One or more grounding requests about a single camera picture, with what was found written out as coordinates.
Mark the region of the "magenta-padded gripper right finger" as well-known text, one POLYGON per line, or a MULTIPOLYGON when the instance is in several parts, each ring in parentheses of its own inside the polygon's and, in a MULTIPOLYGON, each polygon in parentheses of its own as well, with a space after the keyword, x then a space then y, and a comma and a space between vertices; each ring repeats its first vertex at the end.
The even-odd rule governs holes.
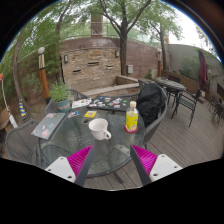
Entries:
POLYGON ((143 186, 182 169, 166 154, 156 155, 136 145, 130 146, 130 154, 143 186))

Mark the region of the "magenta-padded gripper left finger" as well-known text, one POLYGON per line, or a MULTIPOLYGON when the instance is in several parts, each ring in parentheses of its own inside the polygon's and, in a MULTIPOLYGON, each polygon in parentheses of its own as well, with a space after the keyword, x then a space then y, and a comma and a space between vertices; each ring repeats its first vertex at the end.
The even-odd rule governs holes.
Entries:
POLYGON ((46 171, 78 186, 83 186, 94 153, 95 148, 93 145, 90 145, 69 157, 59 157, 46 168, 46 171))

